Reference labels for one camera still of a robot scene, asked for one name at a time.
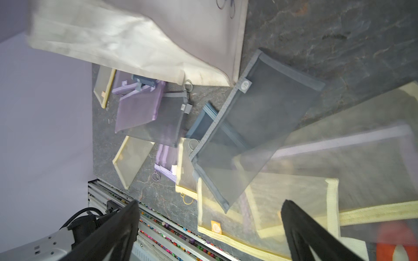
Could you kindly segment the blue grey mesh pouch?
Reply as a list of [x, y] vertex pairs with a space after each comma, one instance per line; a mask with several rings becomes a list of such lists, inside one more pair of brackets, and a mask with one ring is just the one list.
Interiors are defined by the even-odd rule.
[[[216, 119], [217, 115], [218, 111], [210, 102], [207, 102], [192, 127], [186, 133], [186, 138], [201, 140], [212, 125], [213, 121]], [[250, 148], [243, 137], [228, 122], [224, 121], [221, 124], [221, 130], [240, 149], [244, 150]]]

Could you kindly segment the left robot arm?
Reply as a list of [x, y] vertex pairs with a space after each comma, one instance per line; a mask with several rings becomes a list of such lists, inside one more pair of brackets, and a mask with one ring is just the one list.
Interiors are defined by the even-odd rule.
[[58, 261], [98, 230], [116, 211], [102, 213], [84, 208], [69, 218], [55, 233], [32, 243], [4, 251], [2, 261]]

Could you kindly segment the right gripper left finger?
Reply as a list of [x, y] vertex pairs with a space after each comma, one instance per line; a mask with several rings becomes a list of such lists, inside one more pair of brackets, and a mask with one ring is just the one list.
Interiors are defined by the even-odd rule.
[[139, 219], [138, 202], [132, 201], [61, 260], [128, 261], [138, 235]]

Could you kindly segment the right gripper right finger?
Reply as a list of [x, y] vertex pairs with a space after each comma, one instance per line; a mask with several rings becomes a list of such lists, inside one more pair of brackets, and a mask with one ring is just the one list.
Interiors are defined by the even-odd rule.
[[293, 201], [284, 201], [281, 218], [292, 260], [313, 261], [312, 252], [322, 261], [361, 260]]

